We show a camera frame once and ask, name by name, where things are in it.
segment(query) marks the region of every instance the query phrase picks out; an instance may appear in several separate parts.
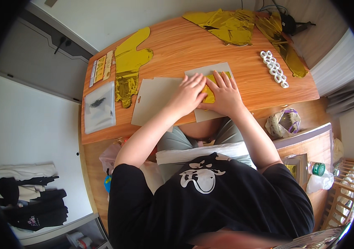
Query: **clear plastic bag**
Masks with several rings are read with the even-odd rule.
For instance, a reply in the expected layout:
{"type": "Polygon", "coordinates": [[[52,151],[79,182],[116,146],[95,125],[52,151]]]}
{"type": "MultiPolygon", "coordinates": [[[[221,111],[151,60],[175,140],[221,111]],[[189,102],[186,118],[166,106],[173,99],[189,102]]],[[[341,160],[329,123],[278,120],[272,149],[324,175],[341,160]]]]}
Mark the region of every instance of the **clear plastic bag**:
{"type": "Polygon", "coordinates": [[[86,134],[116,125],[115,84],[113,81],[87,94],[85,103],[84,125],[86,134]]]}
{"type": "Polygon", "coordinates": [[[102,169],[108,175],[112,175],[113,168],[115,167],[116,156],[121,149],[119,143],[111,144],[101,155],[100,161],[102,162],[102,169]]]}
{"type": "Polygon", "coordinates": [[[285,108],[267,119],[265,128],[274,137],[292,137],[299,131],[300,116],[296,110],[285,108]]]}
{"type": "Polygon", "coordinates": [[[332,187],[334,182],[333,174],[325,170],[324,175],[327,175],[328,177],[311,175],[307,183],[307,194],[317,192],[320,189],[328,190],[332,187]]]}

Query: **cabinet door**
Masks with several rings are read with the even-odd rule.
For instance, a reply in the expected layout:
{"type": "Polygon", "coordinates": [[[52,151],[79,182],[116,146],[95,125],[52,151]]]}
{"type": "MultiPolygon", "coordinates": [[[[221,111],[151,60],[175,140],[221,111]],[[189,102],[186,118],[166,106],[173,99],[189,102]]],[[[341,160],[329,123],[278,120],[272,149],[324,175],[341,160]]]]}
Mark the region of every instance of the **cabinet door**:
{"type": "Polygon", "coordinates": [[[84,56],[72,56],[65,52],[62,48],[66,41],[69,39],[65,38],[63,46],[54,54],[57,46],[51,36],[18,18],[0,50],[0,75],[81,102],[88,60],[84,56]]]}

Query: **wooden table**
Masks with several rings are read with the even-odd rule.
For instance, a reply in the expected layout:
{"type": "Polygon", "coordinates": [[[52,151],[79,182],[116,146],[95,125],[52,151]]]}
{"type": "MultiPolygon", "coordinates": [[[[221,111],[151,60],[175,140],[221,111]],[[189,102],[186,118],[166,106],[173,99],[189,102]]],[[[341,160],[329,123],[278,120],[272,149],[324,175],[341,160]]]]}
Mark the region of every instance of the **wooden table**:
{"type": "MultiPolygon", "coordinates": [[[[297,102],[319,98],[314,80],[309,73],[304,78],[292,76],[282,57],[276,52],[264,35],[254,27],[253,46],[225,46],[224,42],[196,24],[182,17],[170,19],[150,27],[150,36],[141,43],[137,50],[150,48],[153,58],[140,67],[139,87],[143,78],[184,77],[184,71],[221,62],[228,62],[239,92],[246,107],[256,118],[267,117],[283,107],[297,102]],[[261,51],[270,50],[287,76],[289,88],[282,88],[274,81],[269,70],[259,56],[261,51]]],[[[93,143],[117,137],[130,137],[140,127],[131,124],[131,117],[137,95],[133,96],[130,108],[124,109],[121,102],[116,106],[116,126],[85,134],[84,97],[115,79],[115,65],[111,67],[111,76],[106,81],[99,81],[89,88],[93,62],[110,50],[115,49],[127,36],[105,48],[90,59],[83,90],[82,103],[82,143],[93,143]]],[[[182,117],[175,125],[195,122],[194,112],[182,117]]]]}

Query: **clothing pile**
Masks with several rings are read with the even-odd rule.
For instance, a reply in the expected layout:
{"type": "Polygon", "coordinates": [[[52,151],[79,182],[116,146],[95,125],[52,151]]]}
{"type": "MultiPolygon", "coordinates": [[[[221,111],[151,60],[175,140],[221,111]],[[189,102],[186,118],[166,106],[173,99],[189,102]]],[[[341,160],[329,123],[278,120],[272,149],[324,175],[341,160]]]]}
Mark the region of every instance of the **clothing pile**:
{"type": "Polygon", "coordinates": [[[0,205],[10,225],[38,231],[66,222],[65,190],[45,189],[56,174],[53,164],[0,166],[0,205]]]}

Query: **packaging card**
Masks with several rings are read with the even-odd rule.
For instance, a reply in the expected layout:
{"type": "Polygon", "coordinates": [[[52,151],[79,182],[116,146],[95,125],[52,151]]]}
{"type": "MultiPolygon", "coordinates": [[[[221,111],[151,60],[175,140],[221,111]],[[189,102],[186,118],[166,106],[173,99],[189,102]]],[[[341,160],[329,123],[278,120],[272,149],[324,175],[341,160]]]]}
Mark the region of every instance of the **packaging card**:
{"type": "MultiPolygon", "coordinates": [[[[185,71],[184,73],[188,77],[191,77],[195,73],[203,73],[203,75],[210,75],[213,73],[214,70],[216,70],[217,72],[222,72],[222,71],[229,72],[231,74],[231,77],[233,79],[235,79],[227,62],[214,64],[214,65],[210,65],[210,66],[206,66],[206,67],[199,67],[196,69],[185,71]]],[[[206,120],[210,120],[210,119],[215,119],[218,117],[225,117],[225,115],[222,115],[218,112],[214,112],[211,110],[205,111],[202,109],[195,109],[194,112],[195,112],[196,122],[202,122],[202,121],[206,121],[206,120]]]]}
{"type": "Polygon", "coordinates": [[[143,79],[135,101],[131,124],[143,126],[170,100],[180,85],[181,78],[143,79]]]}

